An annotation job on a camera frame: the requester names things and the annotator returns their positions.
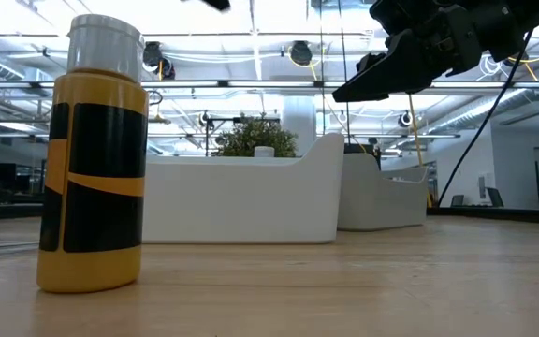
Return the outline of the dark open laptop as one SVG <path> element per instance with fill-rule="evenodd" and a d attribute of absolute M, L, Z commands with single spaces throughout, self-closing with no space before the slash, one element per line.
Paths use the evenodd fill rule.
<path fill-rule="evenodd" d="M 487 187 L 486 191 L 493 208 L 503 208 L 504 203 L 500 191 L 493 187 Z"/>

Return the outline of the yellow paint bottle white cap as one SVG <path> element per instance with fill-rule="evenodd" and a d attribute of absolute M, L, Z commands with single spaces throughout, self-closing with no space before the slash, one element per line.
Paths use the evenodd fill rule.
<path fill-rule="evenodd" d="M 110 16 L 75 17 L 54 82 L 36 283 L 50 293 L 139 276 L 149 122 L 144 38 Z"/>

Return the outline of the white building column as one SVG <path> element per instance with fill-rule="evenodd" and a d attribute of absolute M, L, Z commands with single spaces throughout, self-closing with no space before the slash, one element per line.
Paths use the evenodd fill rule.
<path fill-rule="evenodd" d="M 285 96 L 282 129 L 296 135 L 296 156 L 304 156 L 316 140 L 316 106 L 312 96 Z"/>

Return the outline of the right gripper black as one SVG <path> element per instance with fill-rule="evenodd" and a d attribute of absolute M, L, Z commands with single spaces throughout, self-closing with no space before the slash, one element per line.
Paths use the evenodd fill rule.
<path fill-rule="evenodd" d="M 336 102 L 415 93 L 475 67 L 485 51 L 502 60 L 524 46 L 505 0 L 377 0 L 370 14 L 388 33 L 387 52 L 363 56 L 357 74 L 333 92 Z"/>

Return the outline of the grey plastic bin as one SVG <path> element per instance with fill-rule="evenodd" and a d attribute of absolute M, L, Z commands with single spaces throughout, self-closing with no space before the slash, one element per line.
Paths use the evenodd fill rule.
<path fill-rule="evenodd" d="M 370 154 L 345 154 L 337 229 L 420 226 L 427 218 L 428 193 L 425 167 L 382 171 Z"/>

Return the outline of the white plastic bin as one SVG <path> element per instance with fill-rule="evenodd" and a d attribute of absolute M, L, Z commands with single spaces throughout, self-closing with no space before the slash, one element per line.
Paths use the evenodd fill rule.
<path fill-rule="evenodd" d="M 147 160 L 146 243 L 326 243 L 336 238 L 344 139 L 301 158 Z"/>

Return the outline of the small green potted plant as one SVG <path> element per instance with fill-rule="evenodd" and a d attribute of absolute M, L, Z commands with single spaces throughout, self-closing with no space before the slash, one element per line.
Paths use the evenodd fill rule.
<path fill-rule="evenodd" d="M 274 149 L 275 157 L 295 157 L 298 146 L 297 135 L 282 129 L 275 120 L 242 117 L 229 131 L 219 135 L 217 156 L 253 157 L 255 147 Z"/>

